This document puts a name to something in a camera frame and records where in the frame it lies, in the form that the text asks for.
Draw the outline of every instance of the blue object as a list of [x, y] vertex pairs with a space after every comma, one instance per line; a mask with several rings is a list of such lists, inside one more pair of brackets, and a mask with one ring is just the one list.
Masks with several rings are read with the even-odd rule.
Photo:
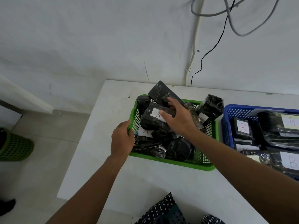
[[284, 111], [286, 114], [299, 114], [299, 110], [296, 109], [286, 109], [286, 108], [274, 108], [274, 107], [259, 107], [259, 106], [249, 106], [249, 105], [226, 105], [223, 110], [223, 117], [221, 119], [222, 124], [222, 135], [223, 143], [227, 146], [234, 148], [234, 139], [231, 132], [229, 120], [233, 117], [240, 119], [252, 119], [254, 121], [258, 120], [258, 117], [248, 116], [254, 109], [271, 109]]

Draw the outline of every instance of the white paper label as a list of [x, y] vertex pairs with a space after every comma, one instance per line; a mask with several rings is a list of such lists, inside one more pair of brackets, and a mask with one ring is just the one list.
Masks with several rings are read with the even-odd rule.
[[247, 122], [237, 120], [238, 131], [249, 134], [249, 125]]
[[163, 146], [159, 146], [160, 149], [162, 149], [163, 151], [167, 152], [166, 148], [164, 148]]
[[284, 113], [283, 110], [274, 110], [274, 109], [260, 109], [260, 108], [256, 108], [253, 109], [247, 116], [254, 116], [257, 117], [257, 114], [260, 112], [278, 112], [278, 113]]
[[235, 141], [237, 142], [248, 142], [248, 143], [252, 143], [251, 140], [243, 140], [243, 139], [240, 139], [240, 138], [234, 138]]
[[285, 168], [299, 170], [299, 154], [280, 152], [280, 157]]
[[255, 161], [261, 163], [261, 161], [260, 161], [260, 157], [257, 156], [257, 155], [249, 155], [249, 156], [247, 156], [247, 157], [249, 157], [249, 158], [251, 158], [251, 159], [253, 159], [253, 160], [255, 160]]
[[299, 116], [281, 115], [281, 118], [284, 128], [299, 130]]
[[282, 137], [299, 137], [299, 134], [294, 134], [294, 133], [279, 133], [280, 136]]
[[152, 137], [152, 132], [153, 132], [153, 131], [145, 130], [145, 129], [143, 129], [141, 126], [139, 126], [137, 135], [138, 135], [138, 136]]
[[239, 145], [239, 144], [236, 144], [236, 149], [237, 149], [238, 152], [242, 151], [243, 149], [260, 150], [259, 147], [254, 146], [254, 145]]
[[202, 112], [198, 115], [198, 117], [200, 117], [200, 119], [202, 120], [202, 123], [204, 123], [209, 118], [207, 115], [205, 115]]
[[154, 108], [151, 112], [151, 116], [156, 117], [157, 119], [161, 120], [162, 122], [166, 122], [165, 119], [163, 119], [163, 117], [159, 114], [159, 109]]

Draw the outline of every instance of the table top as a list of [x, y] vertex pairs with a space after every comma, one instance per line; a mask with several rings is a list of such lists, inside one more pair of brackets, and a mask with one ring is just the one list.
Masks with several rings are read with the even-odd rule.
[[[114, 128], [129, 119], [137, 96], [147, 94], [153, 86], [105, 81], [58, 197], [70, 199], [99, 169], [110, 155]], [[213, 94], [223, 98], [224, 105], [299, 109], [297, 95], [169, 87], [182, 99], [202, 101], [208, 94]], [[197, 223], [204, 214], [210, 213], [226, 223], [267, 223], [217, 169], [206, 172], [132, 156], [120, 170], [105, 208], [141, 217], [169, 192], [189, 222]]]

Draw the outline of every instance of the green trash bin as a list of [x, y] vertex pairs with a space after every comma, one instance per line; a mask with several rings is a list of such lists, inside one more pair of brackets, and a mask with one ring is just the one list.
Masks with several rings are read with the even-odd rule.
[[33, 151], [32, 140], [0, 128], [0, 161], [22, 161]]

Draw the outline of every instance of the tile floor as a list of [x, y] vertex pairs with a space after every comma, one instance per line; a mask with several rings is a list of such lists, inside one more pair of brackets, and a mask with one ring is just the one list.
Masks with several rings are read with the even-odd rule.
[[[22, 162], [0, 162], [0, 198], [15, 198], [1, 224], [44, 224], [66, 202], [56, 197], [89, 115], [26, 112], [13, 133], [34, 141]], [[98, 224], [131, 224], [138, 217], [103, 210]]]

